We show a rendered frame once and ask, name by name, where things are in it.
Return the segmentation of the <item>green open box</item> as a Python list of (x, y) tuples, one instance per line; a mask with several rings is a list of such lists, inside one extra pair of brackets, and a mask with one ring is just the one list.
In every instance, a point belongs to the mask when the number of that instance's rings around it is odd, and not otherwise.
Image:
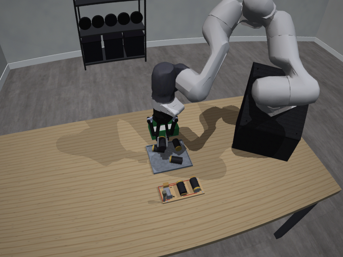
[[(153, 123), (154, 131), (156, 132), (157, 123), (156, 123), (154, 120), (153, 120), (152, 123)], [(170, 131), (171, 125), (172, 125), (172, 119), (168, 122), (168, 131)], [(149, 132), (150, 132), (150, 135), (151, 135), (152, 140), (156, 140), (156, 136), (152, 136), (152, 134), (151, 134), (151, 130), (150, 130), (149, 124), (148, 124), (148, 129), (149, 129)], [(172, 136), (170, 135), (169, 137), (178, 136), (178, 135), (179, 135), (179, 126), (178, 126), (178, 124), (176, 123), (174, 133), (173, 133)], [(161, 124), (161, 125), (160, 125), (159, 137), (160, 137), (160, 136), (166, 137), (166, 128), (165, 128), (165, 124)]]

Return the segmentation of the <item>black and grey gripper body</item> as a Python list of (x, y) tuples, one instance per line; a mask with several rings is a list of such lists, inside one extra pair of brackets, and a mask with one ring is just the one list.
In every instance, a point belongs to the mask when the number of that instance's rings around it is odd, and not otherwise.
[(173, 117), (164, 112), (153, 109), (152, 118), (156, 123), (158, 123), (158, 119), (161, 119), (161, 124), (165, 124), (164, 119), (167, 119), (167, 121), (169, 122)]

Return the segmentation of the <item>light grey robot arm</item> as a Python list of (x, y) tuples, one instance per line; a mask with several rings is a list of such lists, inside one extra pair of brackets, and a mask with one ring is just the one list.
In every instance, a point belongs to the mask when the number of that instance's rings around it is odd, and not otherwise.
[(157, 64), (151, 75), (152, 107), (175, 117), (184, 110), (175, 97), (176, 91), (192, 103), (205, 100), (229, 51), (229, 37), (239, 23), (254, 29), (265, 27), (270, 62), (286, 74), (255, 80), (251, 94), (256, 106), (272, 117), (296, 106), (315, 103), (320, 88), (299, 58), (291, 15), (276, 8), (273, 0), (222, 0), (202, 26), (211, 50), (202, 72), (198, 74), (181, 63)]

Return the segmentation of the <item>black battery with gold end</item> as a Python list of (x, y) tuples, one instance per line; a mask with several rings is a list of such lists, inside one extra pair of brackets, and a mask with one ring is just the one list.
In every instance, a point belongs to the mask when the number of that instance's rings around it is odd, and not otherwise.
[(157, 147), (157, 145), (153, 145), (153, 147), (152, 147), (152, 151), (154, 151), (154, 152), (162, 152), (162, 153), (164, 153), (164, 151), (160, 151), (160, 150), (159, 150), (159, 147)]
[(180, 195), (183, 193), (187, 193), (184, 182), (182, 180), (177, 181), (176, 185), (177, 185)]
[(178, 164), (182, 164), (182, 157), (177, 157), (177, 156), (170, 156), (170, 162), (171, 163), (178, 163)]
[[(199, 183), (198, 183), (196, 177), (191, 178), (189, 181), (190, 181), (190, 183), (191, 183), (191, 186), (192, 186), (193, 191), (195, 191), (195, 189), (200, 188)], [(200, 189), (201, 189), (201, 188), (200, 188)]]
[(177, 138), (173, 139), (172, 143), (173, 143), (176, 151), (180, 151), (182, 149), (180, 142)]
[(159, 150), (166, 150), (166, 138), (164, 136), (159, 137)]

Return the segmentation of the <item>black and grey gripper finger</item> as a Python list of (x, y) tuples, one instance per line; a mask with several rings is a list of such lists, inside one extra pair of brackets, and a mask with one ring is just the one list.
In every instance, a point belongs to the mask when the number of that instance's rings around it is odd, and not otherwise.
[(164, 119), (165, 122), (165, 128), (166, 128), (166, 146), (168, 147), (168, 141), (169, 141), (169, 136), (173, 135), (174, 130), (175, 130), (175, 125), (178, 122), (178, 116), (175, 116), (172, 118), (172, 124), (171, 124), (171, 129), (168, 131), (168, 121), (167, 119)]
[(152, 136), (156, 136), (156, 141), (157, 141), (157, 147), (159, 147), (159, 131), (160, 131), (160, 124), (161, 124), (161, 119), (158, 119), (157, 127), (156, 127), (156, 132), (154, 131), (153, 127), (153, 118), (152, 117), (147, 117), (147, 123), (150, 126), (151, 134)]

